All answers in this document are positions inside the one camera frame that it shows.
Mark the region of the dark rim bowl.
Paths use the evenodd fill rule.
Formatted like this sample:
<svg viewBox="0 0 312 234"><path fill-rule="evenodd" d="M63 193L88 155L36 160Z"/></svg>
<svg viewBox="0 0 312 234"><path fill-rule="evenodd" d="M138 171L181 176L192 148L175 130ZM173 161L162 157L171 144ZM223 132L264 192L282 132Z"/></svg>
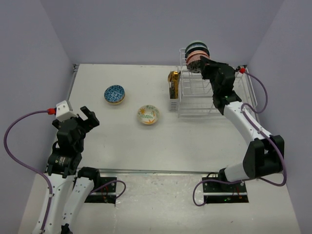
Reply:
<svg viewBox="0 0 312 234"><path fill-rule="evenodd" d="M187 69L190 73L195 73L195 74L201 73L200 67L201 67L200 59L191 61L187 64Z"/></svg>

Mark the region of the blue triangle pattern bowl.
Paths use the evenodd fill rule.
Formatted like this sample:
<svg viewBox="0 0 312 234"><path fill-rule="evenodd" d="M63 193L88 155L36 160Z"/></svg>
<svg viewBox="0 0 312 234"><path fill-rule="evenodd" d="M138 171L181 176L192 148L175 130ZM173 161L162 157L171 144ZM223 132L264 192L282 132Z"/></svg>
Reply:
<svg viewBox="0 0 312 234"><path fill-rule="evenodd" d="M116 102L125 97L125 90L120 85L109 86L104 92L104 99L110 102Z"/></svg>

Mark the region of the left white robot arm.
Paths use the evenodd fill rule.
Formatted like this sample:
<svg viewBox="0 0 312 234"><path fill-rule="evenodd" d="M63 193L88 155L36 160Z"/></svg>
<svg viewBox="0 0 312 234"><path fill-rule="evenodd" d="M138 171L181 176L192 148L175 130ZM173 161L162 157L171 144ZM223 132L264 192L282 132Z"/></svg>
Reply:
<svg viewBox="0 0 312 234"><path fill-rule="evenodd" d="M94 112L81 107L87 119L71 112L66 103L56 107L57 140L53 144L44 175L50 185L44 198L35 234L71 234L78 213L90 192L101 187L99 170L79 168L86 134L99 126Z"/></svg>

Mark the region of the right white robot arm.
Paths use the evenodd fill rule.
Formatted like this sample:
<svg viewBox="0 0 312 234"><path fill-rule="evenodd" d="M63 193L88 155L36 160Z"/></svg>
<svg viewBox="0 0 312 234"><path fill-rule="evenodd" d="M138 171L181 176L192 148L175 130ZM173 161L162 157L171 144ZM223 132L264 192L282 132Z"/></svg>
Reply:
<svg viewBox="0 0 312 234"><path fill-rule="evenodd" d="M218 173L217 185L227 192L235 183L260 179L274 186L284 186L287 169L284 161L285 142L280 135L272 135L249 113L253 107L243 102L234 91L236 72L245 73L244 67L232 68L204 56L199 61L200 72L213 91L215 108L238 130L248 145L239 164L223 168Z"/></svg>

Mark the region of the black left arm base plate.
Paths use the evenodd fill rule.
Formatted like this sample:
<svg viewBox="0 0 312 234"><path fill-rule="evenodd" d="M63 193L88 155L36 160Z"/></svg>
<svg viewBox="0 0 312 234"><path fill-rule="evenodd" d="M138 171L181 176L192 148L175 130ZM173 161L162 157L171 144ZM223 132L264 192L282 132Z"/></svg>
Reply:
<svg viewBox="0 0 312 234"><path fill-rule="evenodd" d="M116 203L116 183L97 190L91 195L87 196L85 203L101 203L101 204L115 204Z"/></svg>

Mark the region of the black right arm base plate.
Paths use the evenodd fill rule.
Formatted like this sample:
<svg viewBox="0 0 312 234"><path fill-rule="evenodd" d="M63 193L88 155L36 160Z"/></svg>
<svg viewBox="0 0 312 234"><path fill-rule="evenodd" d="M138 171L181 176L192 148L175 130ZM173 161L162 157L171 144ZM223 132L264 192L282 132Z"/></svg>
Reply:
<svg viewBox="0 0 312 234"><path fill-rule="evenodd" d="M202 184L205 204L249 203L244 183L222 184L204 182Z"/></svg>

